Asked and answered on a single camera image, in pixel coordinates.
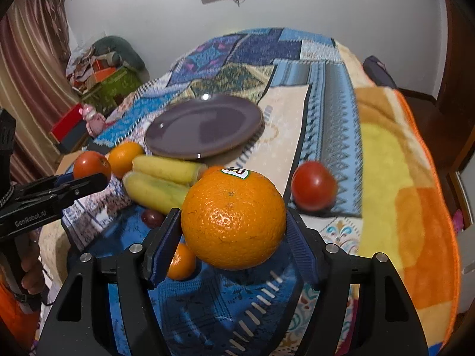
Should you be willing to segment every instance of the pink plush toy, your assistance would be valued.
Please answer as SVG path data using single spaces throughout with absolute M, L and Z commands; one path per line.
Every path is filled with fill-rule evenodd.
M 83 107 L 79 109 L 79 113 L 86 121 L 87 132 L 93 138 L 107 128 L 104 115 L 98 113 L 90 104 L 84 104 Z

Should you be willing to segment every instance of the metal screw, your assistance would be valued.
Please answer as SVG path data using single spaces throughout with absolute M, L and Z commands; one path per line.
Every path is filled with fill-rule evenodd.
M 130 252 L 131 253 L 138 253 L 142 250 L 142 245 L 141 244 L 133 244 L 133 245 L 130 245 Z
M 388 256 L 384 253 L 378 253 L 376 254 L 376 259 L 380 262 L 380 263 L 385 263 L 388 261 Z
M 87 263 L 87 261 L 89 261 L 90 259 L 92 258 L 92 254 L 91 253 L 83 253 L 79 259 L 81 260 L 82 263 Z
M 336 253 L 338 251 L 338 246 L 335 244 L 327 244 L 325 250 L 329 253 Z

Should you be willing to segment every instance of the purple plate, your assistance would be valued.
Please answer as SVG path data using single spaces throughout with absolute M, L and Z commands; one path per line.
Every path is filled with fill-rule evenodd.
M 247 99 L 205 94 L 158 116 L 145 133 L 145 143 L 162 157 L 204 158 L 244 143 L 262 122 L 262 111 Z

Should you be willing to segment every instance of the wooden floor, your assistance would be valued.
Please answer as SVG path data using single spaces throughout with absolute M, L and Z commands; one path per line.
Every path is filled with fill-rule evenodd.
M 448 210 L 450 215 L 453 215 L 458 205 L 447 180 L 447 174 L 464 146 L 473 124 L 442 114 L 430 101 L 411 97 L 406 97 L 406 100 L 414 114 L 420 134 L 432 154 Z

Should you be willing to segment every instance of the fruit sticker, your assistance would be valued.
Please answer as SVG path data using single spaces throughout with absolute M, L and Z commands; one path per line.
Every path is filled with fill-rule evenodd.
M 235 177 L 246 179 L 249 175 L 249 171 L 244 169 L 237 169 L 236 167 L 228 167 L 227 169 L 222 169 L 221 172 L 229 175 L 234 175 Z

